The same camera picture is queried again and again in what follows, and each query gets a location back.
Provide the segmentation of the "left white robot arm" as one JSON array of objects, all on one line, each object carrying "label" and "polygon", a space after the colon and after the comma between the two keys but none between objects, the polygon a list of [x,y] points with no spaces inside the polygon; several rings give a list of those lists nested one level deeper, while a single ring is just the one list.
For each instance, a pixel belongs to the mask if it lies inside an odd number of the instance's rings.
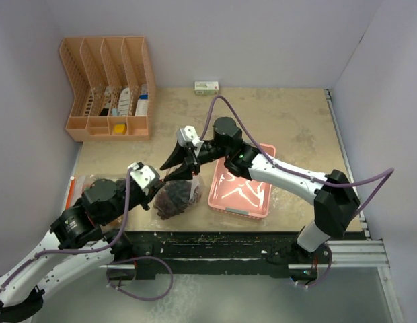
[{"label": "left white robot arm", "polygon": [[163,187],[152,180],[141,188],[133,179],[100,178],[50,226],[42,241],[11,271],[0,277],[0,322],[23,322],[44,305],[48,293],[97,265],[124,264],[132,243],[124,229],[102,227],[149,202]]}]

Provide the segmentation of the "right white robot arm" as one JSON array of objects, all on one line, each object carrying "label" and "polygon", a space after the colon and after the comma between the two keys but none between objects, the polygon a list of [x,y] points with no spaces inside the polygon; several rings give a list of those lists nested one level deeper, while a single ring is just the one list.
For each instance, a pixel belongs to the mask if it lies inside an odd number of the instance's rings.
[{"label": "right white robot arm", "polygon": [[292,248],[300,263],[308,263],[329,239],[342,238],[360,205],[344,172],[312,172],[270,157],[256,144],[246,143],[242,129],[230,117],[215,120],[211,140],[201,139],[192,126],[180,128],[176,146],[161,166],[172,169],[164,180],[189,180],[202,165],[218,159],[236,177],[270,184],[313,206],[314,219],[299,232]]}]

